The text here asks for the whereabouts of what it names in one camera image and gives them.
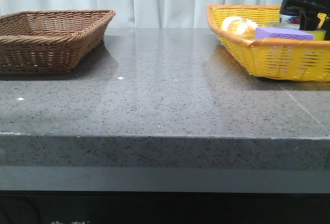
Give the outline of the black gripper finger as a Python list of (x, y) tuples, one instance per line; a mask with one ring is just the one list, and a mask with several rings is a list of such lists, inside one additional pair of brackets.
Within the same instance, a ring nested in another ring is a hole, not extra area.
[(317, 30), (320, 18), (319, 11), (300, 10), (300, 30)]

